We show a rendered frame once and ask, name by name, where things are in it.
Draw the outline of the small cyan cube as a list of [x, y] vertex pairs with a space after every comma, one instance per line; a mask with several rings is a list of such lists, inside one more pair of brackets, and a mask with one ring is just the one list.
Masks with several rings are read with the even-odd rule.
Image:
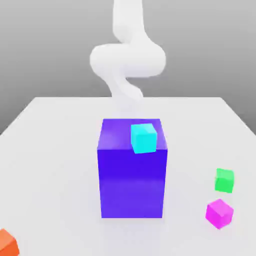
[[131, 145], [135, 154], [156, 152], [157, 131], [152, 123], [140, 123], [131, 125]]

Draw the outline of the small green cube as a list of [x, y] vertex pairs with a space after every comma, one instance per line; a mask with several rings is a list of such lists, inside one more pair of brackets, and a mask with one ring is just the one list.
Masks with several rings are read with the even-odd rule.
[[235, 182], [235, 175], [233, 170], [216, 169], [216, 176], [214, 182], [214, 189], [219, 192], [231, 194], [233, 192]]

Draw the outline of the small magenta cube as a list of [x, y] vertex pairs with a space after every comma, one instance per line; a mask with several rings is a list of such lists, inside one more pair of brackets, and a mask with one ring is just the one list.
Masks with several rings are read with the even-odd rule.
[[222, 199], [217, 199], [207, 205], [205, 218], [217, 229], [229, 225], [232, 221], [234, 209]]

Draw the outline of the small orange cube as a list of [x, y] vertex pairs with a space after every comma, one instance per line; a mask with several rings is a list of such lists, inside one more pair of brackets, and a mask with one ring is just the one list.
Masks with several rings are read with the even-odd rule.
[[0, 256], [19, 256], [16, 239], [5, 229], [0, 230]]

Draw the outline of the large purple box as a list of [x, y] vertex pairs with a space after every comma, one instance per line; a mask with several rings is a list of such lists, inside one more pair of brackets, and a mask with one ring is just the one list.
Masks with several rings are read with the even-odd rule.
[[[154, 127], [155, 152], [134, 152], [131, 126], [137, 124]], [[161, 218], [167, 159], [160, 119], [103, 119], [97, 146], [102, 218]]]

